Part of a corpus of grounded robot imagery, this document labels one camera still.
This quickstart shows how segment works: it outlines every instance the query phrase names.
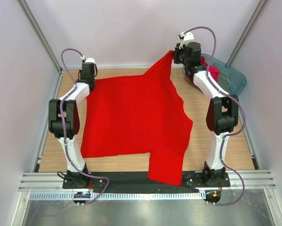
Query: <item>red cloth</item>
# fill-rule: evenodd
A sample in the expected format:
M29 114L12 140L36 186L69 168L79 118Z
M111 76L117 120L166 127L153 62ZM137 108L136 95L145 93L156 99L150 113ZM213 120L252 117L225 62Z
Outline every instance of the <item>red cloth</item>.
M143 75L97 80L87 97L84 158L150 153L148 178L181 185L193 122L170 80L172 52Z
M208 66L208 63L206 62L206 59L205 59L205 57L203 57L203 56L201 56L201 63L202 63L203 65L205 65L205 66ZM218 70L218 68L217 68L217 67L211 67L211 66L210 66L209 72L210 72L212 78L213 78L216 82L218 82L218 75L219 75L219 70Z

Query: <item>wall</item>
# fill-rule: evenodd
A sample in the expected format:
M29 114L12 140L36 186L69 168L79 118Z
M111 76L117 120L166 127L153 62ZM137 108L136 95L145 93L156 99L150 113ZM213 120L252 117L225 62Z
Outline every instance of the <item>wall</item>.
M9 226L23 172L35 163L57 70L17 1L0 0L0 226Z
M248 80L240 99L259 163L282 196L282 0L269 1L233 66Z
M226 62L258 0L27 0L56 56L77 48L99 66L152 65L179 42L178 34L208 26L218 37L216 58ZM194 32L211 54L208 31ZM79 67L75 54L66 54Z

